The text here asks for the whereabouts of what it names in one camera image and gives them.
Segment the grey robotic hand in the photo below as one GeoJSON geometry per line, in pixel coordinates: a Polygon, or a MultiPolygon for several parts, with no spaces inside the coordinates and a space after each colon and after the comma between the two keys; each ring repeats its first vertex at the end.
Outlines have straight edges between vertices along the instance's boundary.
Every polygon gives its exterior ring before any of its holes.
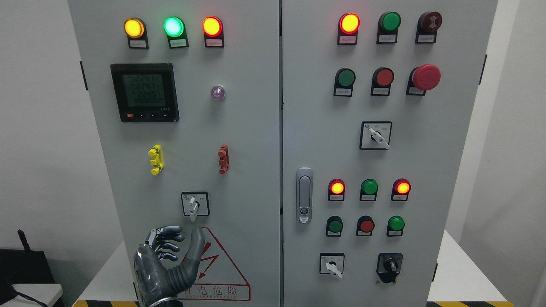
{"type": "Polygon", "coordinates": [[[178,260],[165,249],[179,252],[179,247],[169,241],[183,241],[181,231],[180,226],[152,229],[145,243],[139,245],[134,255],[134,270],[142,306],[182,307],[183,303],[178,299],[178,295],[195,283],[205,246],[201,226],[193,228],[191,245],[181,264],[170,269],[161,264],[161,260],[164,259],[178,260]]]}

